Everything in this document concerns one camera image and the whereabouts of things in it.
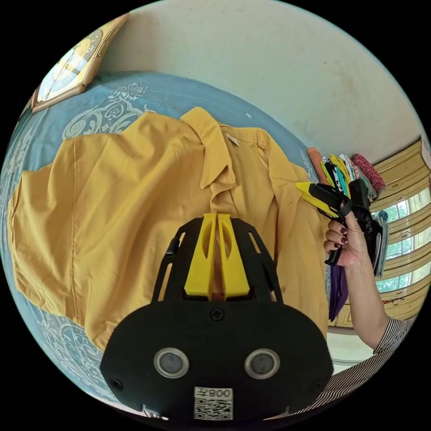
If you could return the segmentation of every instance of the white wall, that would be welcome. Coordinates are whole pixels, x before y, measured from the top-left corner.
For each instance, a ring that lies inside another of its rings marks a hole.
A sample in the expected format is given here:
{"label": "white wall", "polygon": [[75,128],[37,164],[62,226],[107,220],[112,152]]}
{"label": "white wall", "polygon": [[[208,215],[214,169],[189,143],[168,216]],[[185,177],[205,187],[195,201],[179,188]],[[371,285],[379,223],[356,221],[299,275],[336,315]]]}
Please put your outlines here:
{"label": "white wall", "polygon": [[339,28],[271,0],[165,0],[133,12],[101,71],[189,77],[259,107],[322,153],[374,163],[424,133],[384,67]]}
{"label": "white wall", "polygon": [[334,364],[334,372],[333,372],[333,374],[341,373],[341,371],[345,371],[345,370],[347,370],[349,368],[350,368],[350,366],[348,366],[348,365],[337,365],[337,364]]}
{"label": "white wall", "polygon": [[357,335],[328,333],[326,338],[333,361],[362,362],[373,355],[373,349]]}

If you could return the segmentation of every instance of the black grabber tool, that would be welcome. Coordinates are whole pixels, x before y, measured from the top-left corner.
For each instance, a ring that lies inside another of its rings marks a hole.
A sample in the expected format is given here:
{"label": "black grabber tool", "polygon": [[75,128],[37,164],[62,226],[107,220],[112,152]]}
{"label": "black grabber tool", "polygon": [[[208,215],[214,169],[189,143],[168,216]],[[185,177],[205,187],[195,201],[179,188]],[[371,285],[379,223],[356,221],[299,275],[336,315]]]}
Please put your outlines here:
{"label": "black grabber tool", "polygon": [[[217,229],[222,302],[211,301]],[[333,373],[318,327],[283,304],[274,261],[256,230],[225,214],[178,229],[151,304],[119,323],[100,369],[127,407],[202,429],[298,411]]]}
{"label": "black grabber tool", "polygon": [[[326,184],[302,182],[296,183],[295,186],[302,193],[305,201],[315,206],[324,216],[336,220],[344,226],[346,225],[346,215],[352,211],[365,235],[369,255],[374,253],[371,241],[373,217],[369,211],[366,186],[362,179],[359,178],[349,183],[350,198]],[[331,251],[325,263],[331,266],[336,265],[340,254],[341,248]]]}

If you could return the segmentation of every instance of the blue bedsheet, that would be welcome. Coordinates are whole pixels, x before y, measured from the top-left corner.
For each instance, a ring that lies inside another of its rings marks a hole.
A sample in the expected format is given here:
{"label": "blue bedsheet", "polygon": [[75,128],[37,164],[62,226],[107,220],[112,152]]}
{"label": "blue bedsheet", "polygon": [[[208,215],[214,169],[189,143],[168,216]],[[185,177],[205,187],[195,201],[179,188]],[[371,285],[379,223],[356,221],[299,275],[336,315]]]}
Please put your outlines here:
{"label": "blue bedsheet", "polygon": [[204,108],[221,123],[265,129],[289,160],[303,166],[309,180],[317,182],[306,147],[264,112],[209,85],[156,73],[98,76],[85,93],[36,114],[28,112],[7,150],[0,178],[0,254],[12,296],[25,324],[53,363],[83,391],[105,401],[116,399],[99,371],[101,352],[83,329],[34,307],[15,289],[6,232],[7,202],[22,171],[35,171],[51,163],[64,139],[90,133],[120,133],[146,111],[179,118],[195,106]]}

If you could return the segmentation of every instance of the person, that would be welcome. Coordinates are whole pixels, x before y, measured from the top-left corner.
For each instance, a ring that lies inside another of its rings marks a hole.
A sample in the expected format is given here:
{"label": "person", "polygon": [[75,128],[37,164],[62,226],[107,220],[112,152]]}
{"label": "person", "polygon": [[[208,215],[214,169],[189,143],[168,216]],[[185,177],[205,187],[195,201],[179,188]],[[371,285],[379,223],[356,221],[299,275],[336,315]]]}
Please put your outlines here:
{"label": "person", "polygon": [[289,412],[287,408],[284,413],[269,419],[304,413],[354,391],[386,363],[414,323],[414,318],[403,321],[386,314],[365,237],[352,212],[346,216],[346,227],[337,221],[328,225],[325,251],[330,253],[340,247],[338,265],[344,267],[346,274],[353,328],[359,338],[373,349],[373,356],[333,375],[317,400],[307,408],[298,412]]}

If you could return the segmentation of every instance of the striped shirt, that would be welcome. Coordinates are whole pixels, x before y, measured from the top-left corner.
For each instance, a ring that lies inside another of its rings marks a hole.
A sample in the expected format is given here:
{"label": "striped shirt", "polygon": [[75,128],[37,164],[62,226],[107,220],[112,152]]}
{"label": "striped shirt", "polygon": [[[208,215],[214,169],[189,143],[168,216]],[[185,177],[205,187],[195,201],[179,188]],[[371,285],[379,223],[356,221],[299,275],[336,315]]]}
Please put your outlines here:
{"label": "striped shirt", "polygon": [[377,371],[379,371],[392,356],[394,351],[407,335],[409,329],[414,323],[414,320],[415,319],[404,321],[390,317],[387,322],[385,333],[380,340],[380,343],[373,351],[373,356],[371,358],[333,375],[317,400],[305,409],[289,413],[289,409],[287,408],[284,413],[271,419],[286,418],[288,416],[313,410],[316,407],[321,407],[327,403],[335,401],[359,388],[359,386],[364,384]]}

